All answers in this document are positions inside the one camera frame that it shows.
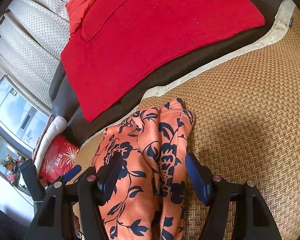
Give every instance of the woven mat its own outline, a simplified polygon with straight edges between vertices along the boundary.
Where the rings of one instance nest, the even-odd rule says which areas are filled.
[[[255,181],[282,239],[300,235],[300,11],[276,44],[207,70],[140,108],[180,97],[196,115],[190,151],[214,174],[230,182]],[[102,140],[94,137],[77,161],[90,165]],[[186,188],[186,239],[198,239],[208,208]],[[225,239],[231,238],[235,206],[229,209]]]

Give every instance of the brown leather sofa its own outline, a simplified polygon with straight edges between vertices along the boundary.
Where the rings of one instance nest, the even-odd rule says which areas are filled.
[[[232,51],[251,44],[264,36],[272,27],[278,8],[283,0],[250,0],[266,19],[263,27],[239,33],[232,38],[192,51],[172,60],[140,81],[118,102],[104,111],[92,122],[83,117],[79,101],[67,79],[62,63],[54,75],[49,95],[53,104],[54,115],[61,115],[68,121],[64,134],[72,143],[80,146],[86,139],[105,126],[128,114],[140,102],[146,90],[165,86],[198,67]]]

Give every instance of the red towel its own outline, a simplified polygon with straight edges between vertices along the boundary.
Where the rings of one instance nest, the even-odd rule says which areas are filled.
[[[70,19],[70,35],[82,27],[82,21],[96,0],[70,0],[66,8]]]
[[[61,54],[87,121],[164,63],[265,24],[249,0],[96,0],[89,6]]]

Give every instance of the white polka dot curtain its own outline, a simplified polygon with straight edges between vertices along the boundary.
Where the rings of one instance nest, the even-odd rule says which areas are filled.
[[[69,39],[69,0],[13,0],[0,19],[3,74],[50,113],[49,87]]]

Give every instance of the beige mat border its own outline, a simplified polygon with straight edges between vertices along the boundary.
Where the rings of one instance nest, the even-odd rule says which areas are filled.
[[[264,48],[268,45],[277,43],[278,41],[280,41],[287,33],[288,29],[289,29],[289,24],[290,24],[290,19],[292,17],[293,11],[295,9],[296,5],[294,4],[294,2],[292,0],[284,0],[279,9],[278,9],[278,13],[275,16],[275,20],[274,20],[274,24],[272,25],[271,29],[266,33],[266,35],[264,35],[263,37],[261,37],[259,40],[255,41],[252,44],[249,44],[245,47],[242,47],[236,51],[233,51],[229,54],[226,54],[216,60],[213,60],[209,63],[207,63],[206,65],[203,65],[199,68],[197,68],[196,70],[188,73],[187,75],[175,80],[174,82],[163,86],[163,87],[154,87],[151,88],[149,90],[147,90],[142,99],[144,98],[149,98],[149,97],[159,97],[164,95],[165,93],[167,93],[168,91],[170,91],[171,89],[181,85],[182,83],[188,81],[189,79],[196,77],[197,75],[201,74],[202,72],[213,68],[221,63],[224,63],[228,60],[231,60],[235,57],[241,56],[245,53],[248,53],[250,51],[254,51],[257,49],[261,49]],[[112,123],[111,125],[108,125],[106,127],[109,126],[113,126],[113,125],[117,125],[119,123],[121,123],[124,119],[126,119],[127,117],[129,117],[132,113],[134,113],[137,109],[138,109],[137,105],[133,110],[130,111],[130,113],[128,113],[127,115],[125,115],[123,118],[121,118],[120,120],[118,120],[117,122]],[[86,145],[91,139],[93,139],[95,136],[97,136],[98,134],[100,134],[101,132],[103,132],[103,130],[106,128],[104,127],[102,130],[100,130],[99,132],[97,132],[95,135],[91,136],[89,139],[87,139],[82,147],[84,145]]]

